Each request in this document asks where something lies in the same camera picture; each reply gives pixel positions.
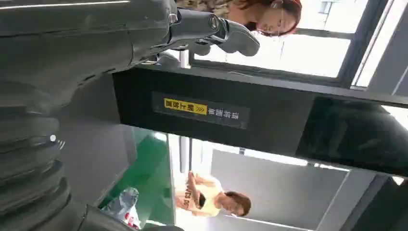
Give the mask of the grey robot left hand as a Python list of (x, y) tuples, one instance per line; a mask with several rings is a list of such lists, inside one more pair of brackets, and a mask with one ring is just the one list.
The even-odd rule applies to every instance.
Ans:
[(245, 56), (260, 47), (243, 25), (173, 0), (3, 0), (0, 106), (45, 113), (89, 79), (211, 45)]

